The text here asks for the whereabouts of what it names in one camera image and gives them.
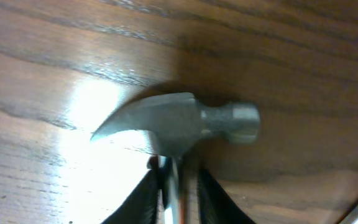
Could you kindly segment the steel claw hammer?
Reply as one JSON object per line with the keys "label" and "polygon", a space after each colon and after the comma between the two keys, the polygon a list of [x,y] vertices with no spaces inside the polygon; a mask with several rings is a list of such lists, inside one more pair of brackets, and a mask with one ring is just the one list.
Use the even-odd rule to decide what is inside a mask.
{"label": "steel claw hammer", "polygon": [[202,104],[192,93],[144,98],[114,112],[92,135],[100,141],[124,131],[145,131],[152,143],[149,169],[157,170],[158,200],[165,223],[186,223],[183,157],[204,139],[225,138],[249,144],[257,139],[260,113],[252,103],[233,102],[218,107]]}

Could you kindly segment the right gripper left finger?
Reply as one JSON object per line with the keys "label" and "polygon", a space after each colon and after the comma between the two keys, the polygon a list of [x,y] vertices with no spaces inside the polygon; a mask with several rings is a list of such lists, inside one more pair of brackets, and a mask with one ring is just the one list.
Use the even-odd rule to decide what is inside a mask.
{"label": "right gripper left finger", "polygon": [[159,190],[157,170],[149,170],[122,205],[102,224],[156,224]]}

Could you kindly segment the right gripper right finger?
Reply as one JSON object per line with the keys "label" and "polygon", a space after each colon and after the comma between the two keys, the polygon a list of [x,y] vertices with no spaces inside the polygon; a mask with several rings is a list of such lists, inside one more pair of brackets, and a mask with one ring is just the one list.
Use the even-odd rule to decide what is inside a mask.
{"label": "right gripper right finger", "polygon": [[208,169],[198,171],[198,211],[201,224],[255,224],[228,196]]}

